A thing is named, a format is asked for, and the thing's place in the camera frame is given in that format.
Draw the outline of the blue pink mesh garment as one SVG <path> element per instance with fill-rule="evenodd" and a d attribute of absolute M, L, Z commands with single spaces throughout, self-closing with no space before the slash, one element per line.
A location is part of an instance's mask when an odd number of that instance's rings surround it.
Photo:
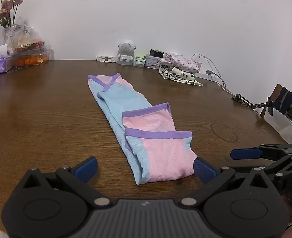
<path fill-rule="evenodd" d="M 127 158 L 137 185 L 194 174 L 192 132 L 177 131 L 169 103 L 151 105 L 120 74 L 89 75 L 88 86 Z"/>

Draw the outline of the floral patterned folded cloth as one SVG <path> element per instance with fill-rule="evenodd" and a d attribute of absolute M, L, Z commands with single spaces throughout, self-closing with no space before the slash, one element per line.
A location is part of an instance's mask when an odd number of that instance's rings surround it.
<path fill-rule="evenodd" d="M 164 78 L 165 80 L 172 80 L 178 83 L 199 87 L 203 86 L 202 83 L 196 80 L 196 77 L 193 73 L 182 71 L 176 67 L 162 65 L 159 66 L 158 71 L 162 78 Z"/>

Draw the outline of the pink dotted folded cloth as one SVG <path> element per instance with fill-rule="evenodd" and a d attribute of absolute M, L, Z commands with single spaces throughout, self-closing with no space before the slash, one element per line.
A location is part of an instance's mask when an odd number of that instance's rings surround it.
<path fill-rule="evenodd" d="M 200 66 L 196 62 L 185 58 L 182 54 L 165 53 L 165 57 L 162 58 L 158 64 L 160 66 L 175 67 L 179 70 L 193 74 L 200 71 Z"/>

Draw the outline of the white power strip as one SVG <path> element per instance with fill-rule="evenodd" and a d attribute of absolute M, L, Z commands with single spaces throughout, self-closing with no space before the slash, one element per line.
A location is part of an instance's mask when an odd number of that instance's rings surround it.
<path fill-rule="evenodd" d="M 97 62 L 116 63 L 116 60 L 117 60 L 117 57 L 113 57 L 113 56 L 102 56 L 102 55 L 96 56 Z"/>

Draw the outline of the black small box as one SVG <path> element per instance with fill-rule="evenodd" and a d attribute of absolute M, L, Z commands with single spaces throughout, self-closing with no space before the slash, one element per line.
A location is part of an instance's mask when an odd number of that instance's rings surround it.
<path fill-rule="evenodd" d="M 164 52 L 156 49 L 150 49 L 149 55 L 152 57 L 163 58 Z"/>

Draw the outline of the white astronaut figurine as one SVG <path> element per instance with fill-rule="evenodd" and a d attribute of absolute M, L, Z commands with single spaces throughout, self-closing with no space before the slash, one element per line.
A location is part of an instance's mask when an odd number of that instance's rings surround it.
<path fill-rule="evenodd" d="M 118 45 L 118 55 L 116 58 L 117 64 L 124 66 L 131 66 L 134 62 L 134 53 L 136 46 L 132 40 L 126 39 Z"/>

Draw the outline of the clear box with oranges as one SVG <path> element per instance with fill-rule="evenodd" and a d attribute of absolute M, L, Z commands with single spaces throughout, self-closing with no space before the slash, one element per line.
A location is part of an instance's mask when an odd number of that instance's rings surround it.
<path fill-rule="evenodd" d="M 5 43 L 14 69 L 40 66 L 54 59 L 54 50 L 21 17 L 14 26 L 5 29 Z"/>

